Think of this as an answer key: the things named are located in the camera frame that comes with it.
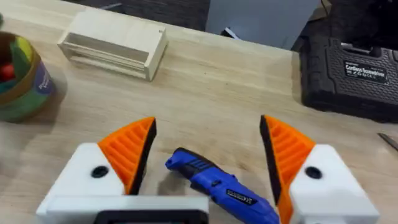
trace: orange clamp jaw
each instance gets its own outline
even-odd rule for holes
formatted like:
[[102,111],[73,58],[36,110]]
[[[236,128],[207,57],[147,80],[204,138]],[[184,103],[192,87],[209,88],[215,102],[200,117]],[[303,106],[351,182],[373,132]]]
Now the orange clamp jaw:
[[98,142],[128,195],[138,194],[155,136],[156,120],[149,117],[133,122]]
[[266,149],[272,193],[281,224],[293,214],[289,187],[315,142],[289,125],[267,115],[261,116],[260,133]]

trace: cordless screwdriver case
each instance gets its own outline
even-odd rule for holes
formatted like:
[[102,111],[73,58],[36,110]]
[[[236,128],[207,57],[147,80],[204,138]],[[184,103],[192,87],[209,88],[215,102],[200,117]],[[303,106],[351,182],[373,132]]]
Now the cordless screwdriver case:
[[363,50],[315,36],[300,49],[302,103],[379,122],[398,122],[398,52]]

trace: blue rotary tool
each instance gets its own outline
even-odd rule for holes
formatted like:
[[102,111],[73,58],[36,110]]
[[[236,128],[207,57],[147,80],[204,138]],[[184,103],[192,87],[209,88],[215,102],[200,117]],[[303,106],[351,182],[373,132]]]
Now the blue rotary tool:
[[279,224],[278,215],[266,199],[203,156],[180,147],[167,160],[166,167],[179,171],[191,181],[191,188],[210,195],[215,203],[242,222]]

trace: wooden table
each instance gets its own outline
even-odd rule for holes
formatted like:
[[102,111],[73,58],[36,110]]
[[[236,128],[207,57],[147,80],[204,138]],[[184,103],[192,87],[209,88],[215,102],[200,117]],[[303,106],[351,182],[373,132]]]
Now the wooden table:
[[[54,103],[38,116],[0,123],[0,223],[32,223],[77,145],[146,116],[156,116],[158,136],[141,194],[198,194],[164,166],[176,147],[185,146],[272,203],[261,114],[335,146],[379,209],[380,223],[396,222],[398,152],[376,133],[398,137],[397,126],[304,107],[296,53],[164,24],[170,43],[157,76],[147,83],[66,61],[55,43],[84,8],[54,0],[0,0],[2,30],[33,43],[58,87]],[[210,207],[211,223],[239,223]]]

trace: ridged black plastic case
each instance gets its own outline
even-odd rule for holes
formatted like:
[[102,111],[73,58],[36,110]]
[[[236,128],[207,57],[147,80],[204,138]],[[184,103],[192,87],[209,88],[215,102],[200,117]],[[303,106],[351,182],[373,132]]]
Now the ridged black plastic case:
[[[338,39],[307,38],[300,50],[302,103],[322,111],[335,111],[379,122],[398,122],[398,52],[378,49],[376,56],[349,52]],[[377,78],[346,74],[347,62],[376,67]]]

